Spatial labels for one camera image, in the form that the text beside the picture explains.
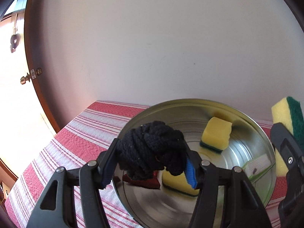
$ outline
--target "blue gripper pad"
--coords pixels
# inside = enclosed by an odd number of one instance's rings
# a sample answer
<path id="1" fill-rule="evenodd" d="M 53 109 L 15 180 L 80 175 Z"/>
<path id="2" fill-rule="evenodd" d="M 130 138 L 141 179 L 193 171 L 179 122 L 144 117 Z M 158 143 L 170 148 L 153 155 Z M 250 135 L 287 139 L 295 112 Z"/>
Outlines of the blue gripper pad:
<path id="1" fill-rule="evenodd" d="M 196 188 L 197 186 L 197 181 L 195 177 L 195 169 L 193 165 L 191 164 L 191 161 L 187 158 L 187 164 L 186 164 L 186 169 L 185 169 L 185 176 L 187 179 L 188 184 L 191 185 L 193 189 Z"/>

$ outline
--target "crumpled black cloth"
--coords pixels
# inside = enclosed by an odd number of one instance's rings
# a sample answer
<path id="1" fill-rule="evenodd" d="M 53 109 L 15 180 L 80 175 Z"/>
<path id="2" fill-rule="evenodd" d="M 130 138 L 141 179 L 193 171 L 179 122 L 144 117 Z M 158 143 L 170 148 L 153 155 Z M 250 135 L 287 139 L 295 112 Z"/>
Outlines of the crumpled black cloth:
<path id="1" fill-rule="evenodd" d="M 128 131 L 116 144 L 120 169 L 133 180 L 151 179 L 164 167 L 174 176 L 186 167 L 184 136 L 164 122 L 154 121 Z"/>

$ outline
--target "metal tray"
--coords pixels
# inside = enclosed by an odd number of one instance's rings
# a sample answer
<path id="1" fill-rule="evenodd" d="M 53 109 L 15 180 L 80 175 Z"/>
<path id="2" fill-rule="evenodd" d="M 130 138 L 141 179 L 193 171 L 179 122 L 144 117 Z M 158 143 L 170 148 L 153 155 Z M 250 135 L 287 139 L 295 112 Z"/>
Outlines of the metal tray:
<path id="1" fill-rule="evenodd" d="M 199 146 L 207 122 L 212 117 L 232 122 L 229 147 L 220 155 Z M 131 119 L 121 130 L 118 138 L 131 128 L 152 121 L 164 121 L 183 132 L 190 149 L 197 151 L 202 159 L 208 159 L 217 167 L 231 169 L 243 166 L 248 160 L 267 154 L 275 163 L 275 154 L 268 137 L 261 127 L 244 113 L 222 103 L 202 99 L 180 99 L 154 105 Z M 254 183 L 254 187 L 266 206 L 276 182 L 276 168 L 272 167 Z M 115 176 L 122 179 L 124 171 L 117 166 Z M 162 182 L 162 172 L 158 175 Z M 132 186 L 120 181 L 114 184 L 122 204 L 143 227 L 185 228 L 192 216 L 196 197 L 190 197 L 162 186 L 151 190 Z M 223 186 L 218 189 L 217 210 L 213 227 L 219 227 L 222 216 Z"/>

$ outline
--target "white and green object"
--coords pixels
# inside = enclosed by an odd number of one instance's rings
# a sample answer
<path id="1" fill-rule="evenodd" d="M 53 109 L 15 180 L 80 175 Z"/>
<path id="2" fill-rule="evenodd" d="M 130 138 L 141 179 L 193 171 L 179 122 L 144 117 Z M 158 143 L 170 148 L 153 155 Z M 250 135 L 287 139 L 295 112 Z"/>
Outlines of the white and green object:
<path id="1" fill-rule="evenodd" d="M 272 166 L 270 159 L 266 154 L 252 159 L 243 165 L 243 171 L 247 175 L 251 183 L 256 182 L 261 178 Z"/>

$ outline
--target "table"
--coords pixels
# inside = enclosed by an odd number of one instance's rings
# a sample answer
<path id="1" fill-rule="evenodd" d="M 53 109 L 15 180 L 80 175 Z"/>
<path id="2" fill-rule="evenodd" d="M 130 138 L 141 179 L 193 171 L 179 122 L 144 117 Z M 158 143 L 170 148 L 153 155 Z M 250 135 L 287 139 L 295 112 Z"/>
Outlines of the table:
<path id="1" fill-rule="evenodd" d="M 148 106 L 111 101 L 91 104 L 68 123 L 39 153 L 13 186 L 5 206 L 12 221 L 25 228 L 30 214 L 48 180 L 59 166 L 79 168 L 107 150 L 124 125 Z M 270 125 L 260 124 L 269 136 Z M 278 178 L 272 198 L 266 207 L 274 228 L 280 227 L 277 211 L 286 194 L 286 179 Z M 141 227 L 128 214 L 110 184 L 100 190 L 101 200 L 111 227 Z M 75 209 L 78 227 L 85 228 L 80 189 L 75 187 Z"/>

